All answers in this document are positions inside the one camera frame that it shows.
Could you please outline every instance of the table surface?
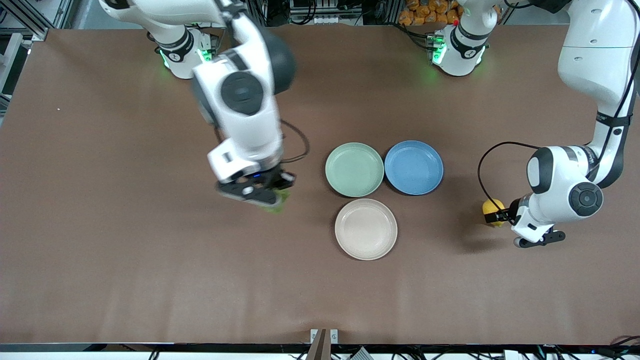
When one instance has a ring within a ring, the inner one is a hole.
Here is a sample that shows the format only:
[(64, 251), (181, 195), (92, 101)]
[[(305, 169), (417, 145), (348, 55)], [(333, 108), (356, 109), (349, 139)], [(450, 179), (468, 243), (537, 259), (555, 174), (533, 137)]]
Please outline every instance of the table surface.
[[(216, 146), (188, 81), (143, 31), (52, 30), (34, 45), (0, 129), (0, 341), (609, 343), (640, 332), (638, 128), (604, 208), (568, 239), (518, 249), (483, 225), (477, 162), (495, 143), (582, 144), (596, 107), (561, 82), (566, 27), (498, 27), (484, 61), (452, 78), (390, 27), (274, 30), (298, 61), (278, 96), (311, 141), (282, 214), (219, 196)], [(301, 151), (284, 129), (285, 155)], [(399, 226), (377, 261), (339, 248), (324, 162), (346, 142), (384, 155), (413, 139), (442, 156), (442, 184), (388, 183)], [(508, 203), (529, 192), (532, 151), (484, 167)]]

